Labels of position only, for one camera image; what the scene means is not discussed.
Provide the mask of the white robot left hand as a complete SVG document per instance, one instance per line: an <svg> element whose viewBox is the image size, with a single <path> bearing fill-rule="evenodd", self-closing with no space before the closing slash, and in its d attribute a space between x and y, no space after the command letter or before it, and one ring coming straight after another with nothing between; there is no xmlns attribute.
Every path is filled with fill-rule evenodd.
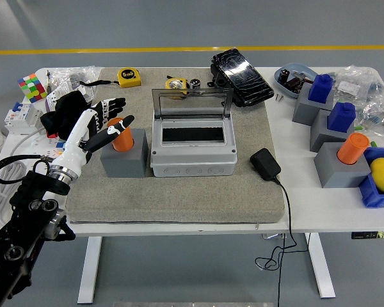
<svg viewBox="0 0 384 307"><path fill-rule="evenodd" d="M66 140L64 152L51 162L49 176L77 180L81 175L81 168L88 163L91 154L123 134L134 121L134 116L129 115L118 123L103 128L108 120L123 111L125 105L124 98L109 98L85 110Z"/></svg>

